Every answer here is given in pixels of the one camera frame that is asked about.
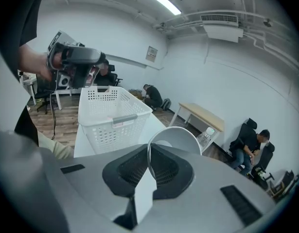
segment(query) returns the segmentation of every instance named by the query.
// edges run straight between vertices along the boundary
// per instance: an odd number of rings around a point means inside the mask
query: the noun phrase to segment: air conditioning unit
[[[238,17],[234,15],[202,15],[204,30],[209,38],[238,42],[243,37],[239,29]]]

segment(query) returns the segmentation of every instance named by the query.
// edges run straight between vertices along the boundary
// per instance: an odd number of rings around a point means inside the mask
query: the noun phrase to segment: ceiling
[[[129,13],[134,20],[142,20],[169,38],[205,33],[200,15],[233,14],[245,32],[258,30],[267,43],[288,54],[299,49],[299,35],[276,0],[170,0],[182,14],[174,16],[156,0],[52,0],[66,3],[92,3]],[[272,27],[266,27],[269,19]]]

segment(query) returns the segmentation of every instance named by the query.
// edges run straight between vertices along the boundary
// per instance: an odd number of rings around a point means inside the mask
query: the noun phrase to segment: bag
[[[164,110],[164,111],[167,111],[171,106],[171,100],[170,99],[165,99],[162,103],[162,106],[161,108]]]

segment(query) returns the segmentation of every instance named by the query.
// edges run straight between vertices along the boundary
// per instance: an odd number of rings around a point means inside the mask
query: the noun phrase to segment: plastic lid
[[[215,133],[215,130],[208,127],[206,132],[207,132],[208,135],[213,135]]]

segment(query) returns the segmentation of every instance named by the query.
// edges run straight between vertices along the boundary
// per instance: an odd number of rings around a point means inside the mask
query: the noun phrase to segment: water bottle
[[[208,127],[205,132],[197,136],[197,141],[200,144],[201,148],[205,148],[211,139],[211,135],[214,134],[214,129]]]

